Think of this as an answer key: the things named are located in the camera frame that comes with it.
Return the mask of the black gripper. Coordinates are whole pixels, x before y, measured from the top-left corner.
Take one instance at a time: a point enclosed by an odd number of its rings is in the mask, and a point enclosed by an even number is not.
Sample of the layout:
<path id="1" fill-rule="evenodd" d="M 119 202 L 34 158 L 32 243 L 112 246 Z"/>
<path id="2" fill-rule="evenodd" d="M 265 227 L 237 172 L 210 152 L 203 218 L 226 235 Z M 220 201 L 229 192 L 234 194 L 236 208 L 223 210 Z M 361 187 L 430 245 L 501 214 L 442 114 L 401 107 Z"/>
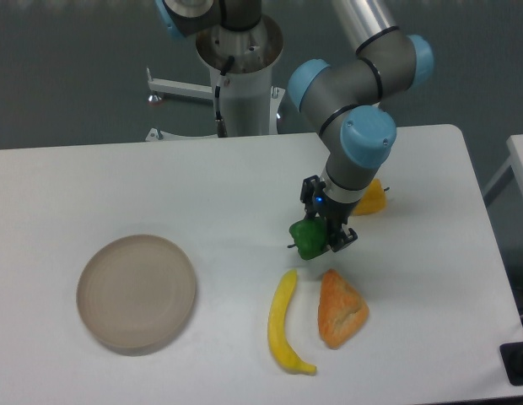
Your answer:
<path id="1" fill-rule="evenodd" d="M 303 179 L 299 200 L 305 206 L 305 219 L 319 214 L 326 220 L 327 244 L 332 252 L 339 252 L 358 239 L 358 234 L 347 223 L 366 189 L 347 190 L 325 185 L 318 175 Z"/>

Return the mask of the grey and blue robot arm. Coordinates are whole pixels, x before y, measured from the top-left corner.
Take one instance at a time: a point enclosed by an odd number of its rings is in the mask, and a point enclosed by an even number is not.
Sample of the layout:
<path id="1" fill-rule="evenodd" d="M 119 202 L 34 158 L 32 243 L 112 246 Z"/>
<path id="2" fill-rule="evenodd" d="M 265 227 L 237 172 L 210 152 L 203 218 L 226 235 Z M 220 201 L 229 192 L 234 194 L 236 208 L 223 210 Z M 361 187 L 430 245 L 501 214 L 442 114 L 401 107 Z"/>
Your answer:
<path id="1" fill-rule="evenodd" d="M 356 241 L 348 218 L 396 140 L 396 124 L 378 104 L 416 87 L 434 70 L 429 43 L 405 35 L 382 1 L 332 4 L 355 58 L 342 67 L 321 59 L 300 65 L 287 93 L 328 149 L 320 175 L 304 179 L 305 216 L 289 232 L 305 260 Z M 210 99 L 219 138 L 269 131 L 272 67 L 283 34 L 259 1 L 159 1 L 169 35 L 194 36 L 211 75 Z"/>

